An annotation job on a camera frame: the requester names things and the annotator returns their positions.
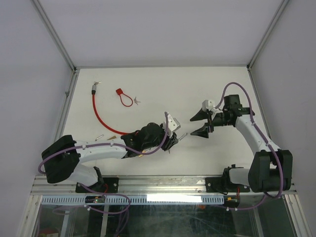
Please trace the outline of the red thin-cable padlock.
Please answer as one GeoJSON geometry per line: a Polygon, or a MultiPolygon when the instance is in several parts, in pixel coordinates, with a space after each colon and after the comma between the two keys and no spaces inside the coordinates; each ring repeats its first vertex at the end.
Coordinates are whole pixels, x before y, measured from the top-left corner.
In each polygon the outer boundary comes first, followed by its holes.
{"type": "Polygon", "coordinates": [[[133,99],[129,95],[125,94],[121,88],[116,89],[116,94],[119,96],[120,102],[123,106],[131,107],[133,105],[133,99]]]}

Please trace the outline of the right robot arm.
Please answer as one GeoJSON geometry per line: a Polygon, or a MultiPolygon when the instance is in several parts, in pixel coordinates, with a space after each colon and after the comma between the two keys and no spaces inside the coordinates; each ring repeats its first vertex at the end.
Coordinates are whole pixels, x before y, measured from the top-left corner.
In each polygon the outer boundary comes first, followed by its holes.
{"type": "Polygon", "coordinates": [[[190,120],[206,120],[206,123],[191,135],[208,138],[215,127],[233,126],[250,146],[254,158],[250,168],[235,165],[225,168],[222,176],[211,182],[211,188],[222,194],[238,190],[255,193],[289,190],[292,184],[292,153],[281,149],[258,131],[254,112],[240,103],[239,95],[228,95],[223,99],[224,106],[220,110],[215,108],[213,101],[203,101],[201,109],[190,120]]]}

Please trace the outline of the small brass long-shackle padlock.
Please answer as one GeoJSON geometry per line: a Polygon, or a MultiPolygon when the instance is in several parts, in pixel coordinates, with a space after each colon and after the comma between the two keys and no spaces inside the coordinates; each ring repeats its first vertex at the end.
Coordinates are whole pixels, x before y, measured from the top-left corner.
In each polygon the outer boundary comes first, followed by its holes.
{"type": "Polygon", "coordinates": [[[178,138],[178,142],[180,142],[187,135],[188,135],[188,133],[183,134],[180,138],[178,138]]]}

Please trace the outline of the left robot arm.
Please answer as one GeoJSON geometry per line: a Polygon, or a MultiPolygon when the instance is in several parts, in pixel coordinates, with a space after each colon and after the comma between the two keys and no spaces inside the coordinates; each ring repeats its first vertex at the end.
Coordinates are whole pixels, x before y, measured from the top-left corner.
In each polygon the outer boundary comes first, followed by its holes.
{"type": "Polygon", "coordinates": [[[149,123],[132,133],[105,142],[80,142],[72,135],[62,136],[41,154],[38,171],[48,183],[74,181],[84,189],[103,192],[105,181],[98,167],[88,167],[86,162],[100,159],[125,159],[150,155],[162,149],[170,150],[178,143],[176,130],[180,124],[169,119],[163,124],[149,123]]]}

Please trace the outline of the medium brass padlock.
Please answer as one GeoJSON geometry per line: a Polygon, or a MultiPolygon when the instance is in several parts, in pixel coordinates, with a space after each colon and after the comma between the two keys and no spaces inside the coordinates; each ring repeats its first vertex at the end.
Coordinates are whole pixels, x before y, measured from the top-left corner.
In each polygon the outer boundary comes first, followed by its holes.
{"type": "Polygon", "coordinates": [[[140,157],[144,156],[144,154],[149,152],[150,150],[151,150],[151,148],[143,150],[142,153],[138,157],[140,158],[140,157]]]}

